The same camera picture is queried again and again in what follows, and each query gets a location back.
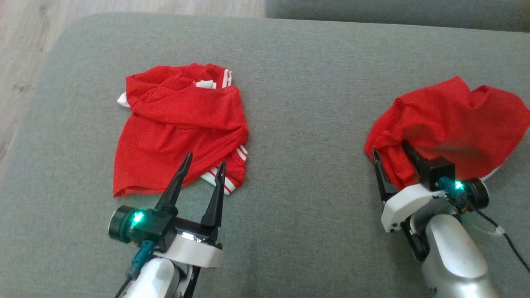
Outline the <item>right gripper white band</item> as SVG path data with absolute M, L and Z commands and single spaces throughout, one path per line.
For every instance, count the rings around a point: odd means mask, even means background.
M 426 159 L 408 141 L 403 141 L 403 149 L 418 174 L 419 183 L 424 183 Z M 402 222 L 434 197 L 445 196 L 442 190 L 431 191 L 421 184 L 409 185 L 399 191 L 388 177 L 383 160 L 375 148 L 372 149 L 372 157 L 379 196 L 385 202 L 381 222 L 386 233 L 398 231 Z

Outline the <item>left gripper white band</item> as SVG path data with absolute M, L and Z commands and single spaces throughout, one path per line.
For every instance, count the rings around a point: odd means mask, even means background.
M 193 153 L 188 153 L 157 202 L 155 211 L 172 216 L 178 215 L 176 201 L 192 159 Z M 174 229 L 176 237 L 164 253 L 164 258 L 201 268 L 221 266 L 224 252 L 222 244 L 218 243 L 217 239 L 219 227 L 222 226 L 225 175 L 226 163 L 222 161 L 214 177 L 214 192 L 201 218 L 201 224 L 177 218 Z

